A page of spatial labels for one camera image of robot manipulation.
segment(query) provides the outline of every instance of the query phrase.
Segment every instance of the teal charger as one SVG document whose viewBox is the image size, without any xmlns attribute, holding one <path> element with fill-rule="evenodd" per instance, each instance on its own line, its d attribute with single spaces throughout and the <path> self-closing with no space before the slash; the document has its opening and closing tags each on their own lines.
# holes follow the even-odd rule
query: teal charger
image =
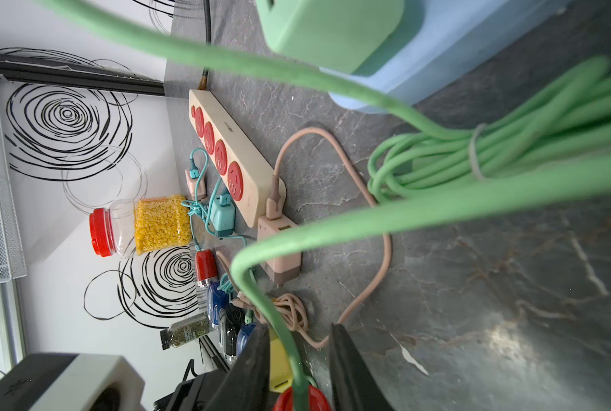
<svg viewBox="0 0 611 411">
<path fill-rule="evenodd" d="M 235 230 L 235 205 L 225 187 L 223 193 L 212 202 L 210 222 L 216 237 L 228 237 Z"/>
</svg>

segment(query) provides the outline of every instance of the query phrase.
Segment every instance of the plastic jar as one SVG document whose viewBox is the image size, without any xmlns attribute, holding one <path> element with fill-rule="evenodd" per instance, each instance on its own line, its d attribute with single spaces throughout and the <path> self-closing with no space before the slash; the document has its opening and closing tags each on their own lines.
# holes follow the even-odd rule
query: plastic jar
<svg viewBox="0 0 611 411">
<path fill-rule="evenodd" d="M 91 244 L 97 255 L 129 258 L 192 240 L 188 209 L 182 195 L 116 200 L 88 217 Z"/>
</svg>

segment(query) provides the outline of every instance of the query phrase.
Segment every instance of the cable tie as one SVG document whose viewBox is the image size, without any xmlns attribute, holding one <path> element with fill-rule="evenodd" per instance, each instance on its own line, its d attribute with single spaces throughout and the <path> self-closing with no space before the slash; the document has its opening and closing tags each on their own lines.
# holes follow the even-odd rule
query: cable tie
<svg viewBox="0 0 611 411">
<path fill-rule="evenodd" d="M 479 124 L 475 129 L 472 137 L 470 137 L 470 144 L 468 144 L 468 158 L 470 159 L 470 167 L 472 168 L 472 174 L 474 178 L 476 178 L 480 182 L 485 182 L 488 178 L 483 175 L 481 172 L 481 167 L 479 166 L 479 160 L 476 156 L 476 140 L 486 129 L 487 124 L 482 123 Z"/>
</svg>

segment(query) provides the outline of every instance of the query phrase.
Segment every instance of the black plastic object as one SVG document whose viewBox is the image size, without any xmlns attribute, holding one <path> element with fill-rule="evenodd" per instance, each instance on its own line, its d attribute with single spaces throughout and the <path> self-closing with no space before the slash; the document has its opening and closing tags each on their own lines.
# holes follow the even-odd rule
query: black plastic object
<svg viewBox="0 0 611 411">
<path fill-rule="evenodd" d="M 162 350 L 168 350 L 171 347 L 171 338 L 169 337 L 169 329 L 160 330 L 160 339 L 162 340 Z"/>
<path fill-rule="evenodd" d="M 229 305 L 221 309 L 219 314 L 219 332 L 221 333 L 221 347 L 223 354 L 228 358 L 237 355 L 237 334 L 244 325 L 244 310 L 242 308 Z"/>
<path fill-rule="evenodd" d="M 351 337 L 340 324 L 331 327 L 329 368 L 336 411 L 390 411 Z"/>
<path fill-rule="evenodd" d="M 221 370 L 201 374 L 194 379 L 178 384 L 168 404 L 162 408 L 165 398 L 155 402 L 155 411 L 198 411 L 209 403 L 212 394 L 226 377 Z"/>
<path fill-rule="evenodd" d="M 258 325 L 205 411 L 264 410 L 268 392 L 269 329 Z"/>
<path fill-rule="evenodd" d="M 26 411 L 65 371 L 77 354 L 31 354 L 0 379 L 0 411 Z"/>
</svg>

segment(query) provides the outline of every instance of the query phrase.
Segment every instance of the plug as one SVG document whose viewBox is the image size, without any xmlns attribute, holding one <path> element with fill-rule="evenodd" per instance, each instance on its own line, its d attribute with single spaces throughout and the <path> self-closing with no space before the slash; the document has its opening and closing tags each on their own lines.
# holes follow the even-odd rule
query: plug
<svg viewBox="0 0 611 411">
<path fill-rule="evenodd" d="M 267 216 L 262 216 L 258 218 L 258 241 L 295 227 L 298 227 L 298 225 L 282 214 L 280 218 L 274 220 L 270 220 Z M 271 278 L 271 281 L 282 285 L 299 276 L 301 271 L 301 253 L 295 252 L 276 259 L 270 259 L 263 262 L 261 266 Z"/>
<path fill-rule="evenodd" d="M 198 192 L 196 192 L 196 182 L 198 181 L 199 175 L 200 171 L 198 170 L 198 167 L 196 167 L 194 164 L 192 164 L 189 169 L 185 170 L 186 185 L 187 187 L 189 187 L 189 195 L 195 201 L 203 200 L 208 194 L 208 191 L 205 188 L 205 176 L 200 179 L 200 184 L 198 184 Z"/>
<path fill-rule="evenodd" d="M 267 198 L 267 219 L 276 220 L 283 215 L 285 198 L 280 195 L 280 177 L 271 177 L 271 191 Z"/>
<path fill-rule="evenodd" d="M 267 214 L 258 218 L 258 241 L 278 234 L 281 231 L 298 227 L 297 224 L 283 215 L 285 197 L 280 195 L 280 177 L 271 178 L 271 191 L 267 198 Z M 301 271 L 301 253 L 270 259 L 261 264 L 271 281 L 278 285 L 285 284 L 298 277 Z"/>
<path fill-rule="evenodd" d="M 235 231 L 235 205 L 227 189 L 212 202 L 210 221 L 216 237 L 228 237 Z"/>
</svg>

